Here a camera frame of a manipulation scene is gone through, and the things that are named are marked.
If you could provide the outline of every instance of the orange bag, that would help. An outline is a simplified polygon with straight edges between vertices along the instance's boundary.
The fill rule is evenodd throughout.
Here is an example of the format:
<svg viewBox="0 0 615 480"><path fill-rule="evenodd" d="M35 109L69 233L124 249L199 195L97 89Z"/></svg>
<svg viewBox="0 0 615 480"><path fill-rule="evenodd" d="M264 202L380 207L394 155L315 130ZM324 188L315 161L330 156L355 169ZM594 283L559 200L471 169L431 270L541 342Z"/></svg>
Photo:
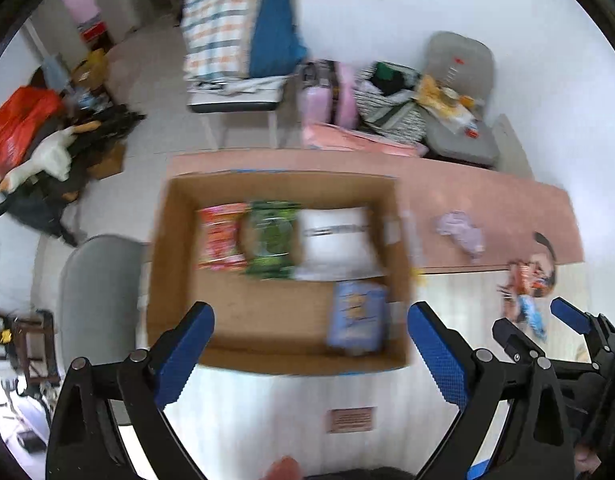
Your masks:
<svg viewBox="0 0 615 480"><path fill-rule="evenodd" d="M34 135L65 107L53 90L21 86L0 107L0 176L23 162Z"/></svg>

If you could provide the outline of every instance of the black and white striped fabric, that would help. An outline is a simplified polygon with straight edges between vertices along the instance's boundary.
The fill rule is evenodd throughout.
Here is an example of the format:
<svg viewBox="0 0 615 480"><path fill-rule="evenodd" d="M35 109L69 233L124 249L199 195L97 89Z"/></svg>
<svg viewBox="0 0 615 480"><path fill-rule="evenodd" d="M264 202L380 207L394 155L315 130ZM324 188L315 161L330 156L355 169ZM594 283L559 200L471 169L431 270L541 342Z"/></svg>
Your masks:
<svg viewBox="0 0 615 480"><path fill-rule="evenodd" d="M395 142L413 144L424 139L427 134L426 123L421 116L420 107L414 101L414 88L421 74L406 66L385 63L392 70L403 74L406 90L390 96L363 91L359 82L369 80L376 72L377 64L356 74L357 88L354 90L359 114L364 123L377 134Z"/></svg>

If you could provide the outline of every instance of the pink bag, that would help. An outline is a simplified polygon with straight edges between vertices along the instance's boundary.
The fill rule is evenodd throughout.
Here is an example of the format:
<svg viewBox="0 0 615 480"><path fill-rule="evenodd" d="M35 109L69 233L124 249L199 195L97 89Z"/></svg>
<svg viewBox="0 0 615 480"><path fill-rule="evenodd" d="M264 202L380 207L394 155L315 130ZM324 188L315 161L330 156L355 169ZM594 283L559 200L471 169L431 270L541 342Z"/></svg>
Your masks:
<svg viewBox="0 0 615 480"><path fill-rule="evenodd" d="M302 131L304 148L337 150L339 152L386 153L387 155L423 156L428 149L418 142L416 146L399 144L362 132L352 132L329 124L306 124Z"/></svg>
<svg viewBox="0 0 615 480"><path fill-rule="evenodd" d="M319 59L302 69L299 97L303 124L336 124L354 129L358 111L354 99L354 70L344 63Z"/></svg>

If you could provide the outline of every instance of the blue gripper pad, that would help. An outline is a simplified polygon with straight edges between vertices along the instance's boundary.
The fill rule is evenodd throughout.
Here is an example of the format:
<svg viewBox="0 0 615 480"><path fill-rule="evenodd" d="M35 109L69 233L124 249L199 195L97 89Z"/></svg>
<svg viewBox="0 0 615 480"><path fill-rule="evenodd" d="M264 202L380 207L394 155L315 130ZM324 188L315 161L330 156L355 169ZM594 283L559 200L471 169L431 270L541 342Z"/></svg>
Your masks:
<svg viewBox="0 0 615 480"><path fill-rule="evenodd" d="M591 330L590 319L573 304L563 298L556 298L550 304L550 310L558 319L579 334L588 334Z"/></svg>
<svg viewBox="0 0 615 480"><path fill-rule="evenodd" d="M187 316L194 317L190 321L186 319ZM196 312L190 310L187 316L175 331L180 330L186 321L187 330L183 334L176 334L177 344L156 372L154 402L160 410L178 400L194 366L198 363L198 358L214 333L214 311L208 304L203 304Z"/></svg>
<svg viewBox="0 0 615 480"><path fill-rule="evenodd" d="M410 307L407 314L407 330L443 398L463 411L469 400L465 370L416 304Z"/></svg>

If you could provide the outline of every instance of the metal screw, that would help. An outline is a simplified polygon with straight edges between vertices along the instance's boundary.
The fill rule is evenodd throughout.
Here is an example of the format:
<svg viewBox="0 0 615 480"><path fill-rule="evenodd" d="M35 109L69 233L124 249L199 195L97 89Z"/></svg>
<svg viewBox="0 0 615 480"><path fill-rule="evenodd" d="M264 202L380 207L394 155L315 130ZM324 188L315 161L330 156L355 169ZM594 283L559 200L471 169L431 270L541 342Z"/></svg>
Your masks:
<svg viewBox="0 0 615 480"><path fill-rule="evenodd" d="M130 361L133 361L135 363L140 363L141 361L144 361L146 357L147 357L147 350L145 350L143 348L139 348L138 350L134 350L129 355Z"/></svg>
<svg viewBox="0 0 615 480"><path fill-rule="evenodd" d="M72 361L72 368L74 370L80 370L87 364L87 360L84 357L77 357Z"/></svg>
<svg viewBox="0 0 615 480"><path fill-rule="evenodd" d="M485 348L479 348L476 351L476 358L479 361L482 361L484 363L488 363L492 360L492 352L490 352L489 350L486 350Z"/></svg>
<svg viewBox="0 0 615 480"><path fill-rule="evenodd" d="M543 370L547 370L550 366L552 366L552 363L547 357L539 357L537 359L537 365L543 368Z"/></svg>

